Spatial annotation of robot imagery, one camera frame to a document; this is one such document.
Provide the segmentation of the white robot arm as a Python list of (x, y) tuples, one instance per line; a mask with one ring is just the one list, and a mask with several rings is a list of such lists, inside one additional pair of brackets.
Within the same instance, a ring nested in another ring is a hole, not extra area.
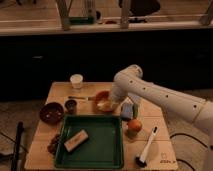
[[(209, 136), (209, 146), (213, 146), (213, 102), (144, 81), (142, 75), (138, 65), (130, 65), (116, 73), (109, 93), (110, 107), (115, 109), (128, 95), (137, 95), (192, 123)], [(202, 171), (213, 171), (210, 147)]]

